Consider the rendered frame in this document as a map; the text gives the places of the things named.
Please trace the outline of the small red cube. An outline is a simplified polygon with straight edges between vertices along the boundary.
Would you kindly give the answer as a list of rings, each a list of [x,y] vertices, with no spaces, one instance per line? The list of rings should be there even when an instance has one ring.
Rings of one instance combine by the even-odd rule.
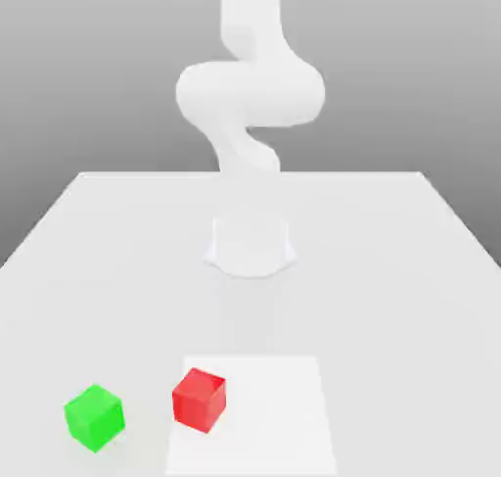
[[[174,420],[209,433],[226,407],[226,379],[192,367],[172,391]]]

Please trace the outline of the small green cube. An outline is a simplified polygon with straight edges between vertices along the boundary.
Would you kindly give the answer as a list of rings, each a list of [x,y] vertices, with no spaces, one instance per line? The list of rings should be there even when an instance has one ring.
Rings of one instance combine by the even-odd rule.
[[[67,402],[64,414],[70,434],[93,453],[125,428],[121,399],[98,384]]]

